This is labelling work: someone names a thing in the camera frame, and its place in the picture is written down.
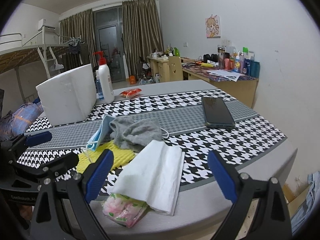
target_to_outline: bunk bed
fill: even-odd
[[[34,95],[29,95],[26,97],[24,96],[19,76],[19,67],[28,63],[41,60],[44,65],[47,78],[50,79],[52,76],[50,74],[48,63],[52,62],[50,65],[58,64],[57,57],[64,53],[67,53],[70,44],[75,45],[77,42],[81,42],[81,36],[78,38],[74,38],[61,36],[54,33],[59,37],[59,44],[47,44],[45,40],[46,32],[52,33],[52,30],[43,26],[41,31],[39,31],[36,35],[34,35],[25,43],[22,43],[23,39],[21,33],[10,33],[0,35],[0,37],[13,37],[14,35],[20,35],[21,37],[19,40],[5,41],[0,43],[1,45],[11,42],[21,42],[21,47],[0,51],[0,74],[11,69],[14,69],[16,71],[19,90],[24,103],[26,103],[27,101],[31,101],[31,98],[34,97]],[[37,37],[39,35],[42,36],[41,44],[37,44]]]

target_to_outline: yellow cloth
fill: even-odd
[[[113,152],[114,160],[113,160],[113,166],[111,168],[112,170],[114,170],[115,168],[118,168],[121,165],[127,164],[129,161],[131,161],[135,157],[132,150],[120,149],[113,143],[113,140],[112,140],[108,143],[105,143],[99,146],[94,152],[88,150],[88,155],[90,156],[92,162],[95,163],[105,149],[109,149]],[[89,166],[90,161],[88,160],[88,157],[84,153],[80,153],[78,156],[79,156],[79,163],[76,167],[77,172],[84,173],[85,169]]]

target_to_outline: brown curtain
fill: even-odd
[[[154,49],[164,50],[156,1],[125,1],[122,10],[125,57],[129,74],[136,75],[139,57],[146,60]]]
[[[88,44],[90,52],[90,63],[92,68],[97,65],[95,56],[96,52],[96,41],[94,37],[94,25],[93,25],[93,14],[92,9],[84,12],[77,13],[76,15],[70,16],[60,22],[60,34],[62,36],[79,37],[83,42]],[[73,69],[80,66],[80,60],[78,55],[67,53],[65,58],[66,66],[65,69]]]

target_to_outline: blue surgical mask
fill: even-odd
[[[104,115],[102,118],[102,122],[100,124],[99,129],[92,135],[92,137],[87,142],[87,145],[85,148],[81,148],[84,154],[88,157],[89,161],[92,163],[88,150],[95,151],[98,146],[101,144],[103,139],[106,137],[106,135],[110,132],[110,122],[114,120],[114,117]]]

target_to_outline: red plastic packet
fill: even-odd
[[[141,89],[140,88],[136,88],[136,89],[129,89],[126,91],[123,91],[122,93],[120,93],[120,95],[124,98],[133,98],[137,95],[139,95],[141,93]]]

